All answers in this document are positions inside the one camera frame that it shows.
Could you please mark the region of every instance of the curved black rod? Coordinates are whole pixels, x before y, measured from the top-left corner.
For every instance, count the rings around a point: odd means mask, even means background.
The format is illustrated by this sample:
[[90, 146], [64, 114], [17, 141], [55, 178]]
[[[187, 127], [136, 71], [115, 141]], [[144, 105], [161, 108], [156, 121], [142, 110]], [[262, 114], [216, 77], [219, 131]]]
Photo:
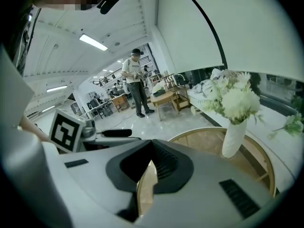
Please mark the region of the curved black rod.
[[216, 33], [211, 21], [209, 20], [207, 14], [205, 13], [205, 11], [202, 9], [202, 7], [198, 4], [198, 2], [196, 2], [196, 0], [191, 0], [195, 6], [199, 9], [199, 11], [202, 13], [202, 15], [204, 16], [206, 22], [208, 23], [211, 31], [212, 31], [212, 34], [214, 36], [214, 39], [215, 41], [217, 42], [217, 45], [218, 45], [218, 48], [219, 48], [219, 53], [220, 53], [220, 56], [222, 58], [222, 63], [224, 64], [225, 68], [227, 68], [227, 61], [226, 61], [226, 57], [225, 57], [225, 53], [224, 53], [224, 49], [222, 47], [222, 44], [219, 40], [219, 36], [218, 34]]

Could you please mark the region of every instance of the white sofa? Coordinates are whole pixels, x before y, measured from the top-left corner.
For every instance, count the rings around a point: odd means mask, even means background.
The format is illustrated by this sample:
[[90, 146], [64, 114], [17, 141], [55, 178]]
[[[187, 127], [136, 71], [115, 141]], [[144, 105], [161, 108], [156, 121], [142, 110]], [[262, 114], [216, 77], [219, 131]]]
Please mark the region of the white sofa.
[[[215, 112], [203, 111], [200, 102], [206, 98], [202, 93], [196, 94], [193, 89], [188, 89], [190, 103], [212, 118], [222, 127], [227, 128], [229, 120]], [[280, 192], [290, 188], [303, 165], [304, 134], [292, 137], [285, 131], [279, 131], [275, 139], [268, 139], [267, 135], [272, 130], [282, 127], [286, 117], [280, 113], [261, 105], [258, 112], [263, 115], [265, 123], [251, 117], [247, 123], [246, 134], [259, 143], [268, 154], [274, 171], [275, 185]]]

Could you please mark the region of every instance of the white t-shirt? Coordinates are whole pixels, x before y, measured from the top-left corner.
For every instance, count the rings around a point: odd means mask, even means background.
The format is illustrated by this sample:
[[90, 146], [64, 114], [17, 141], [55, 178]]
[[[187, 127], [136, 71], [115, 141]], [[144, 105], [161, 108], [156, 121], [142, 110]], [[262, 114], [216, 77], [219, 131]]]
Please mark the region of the white t-shirt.
[[[132, 74], [133, 72], [139, 73], [141, 71], [139, 63], [134, 62], [131, 58], [123, 62], [122, 72]], [[127, 83], [140, 82], [140, 79], [134, 79], [133, 77], [126, 77]]]

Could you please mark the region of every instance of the white ceiling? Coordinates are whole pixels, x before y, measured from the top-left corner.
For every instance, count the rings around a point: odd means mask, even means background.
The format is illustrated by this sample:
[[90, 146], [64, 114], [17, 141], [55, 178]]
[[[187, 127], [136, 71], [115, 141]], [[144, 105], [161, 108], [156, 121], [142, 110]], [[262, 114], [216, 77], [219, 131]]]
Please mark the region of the white ceiling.
[[[98, 8], [88, 11], [42, 9], [24, 71], [24, 80], [35, 91], [26, 114], [62, 104], [83, 81], [108, 75], [103, 68], [126, 59], [127, 52], [149, 42], [144, 3], [144, 0], [120, 0], [106, 15]], [[36, 12], [37, 8], [33, 10], [32, 25]], [[80, 41], [83, 33], [108, 50], [101, 51]], [[122, 64], [111, 65], [113, 71], [118, 66]], [[49, 88], [63, 85], [68, 87], [46, 93]]]

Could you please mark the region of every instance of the table leg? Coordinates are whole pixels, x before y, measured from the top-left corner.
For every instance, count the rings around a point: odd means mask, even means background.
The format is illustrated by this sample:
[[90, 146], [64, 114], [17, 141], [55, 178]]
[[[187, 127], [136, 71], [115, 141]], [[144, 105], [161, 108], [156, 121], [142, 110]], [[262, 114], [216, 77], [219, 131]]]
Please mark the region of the table leg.
[[155, 104], [156, 104], [156, 109], [157, 109], [158, 117], [159, 117], [159, 119], [161, 121], [162, 119], [161, 119], [160, 110], [158, 109], [158, 104], [157, 103], [155, 103]]
[[173, 104], [174, 109], [176, 110], [176, 113], [179, 114], [180, 112], [179, 112], [177, 106], [175, 105], [175, 102], [174, 102], [174, 100], [173, 100], [173, 97], [171, 97], [171, 101], [172, 101], [172, 104]]

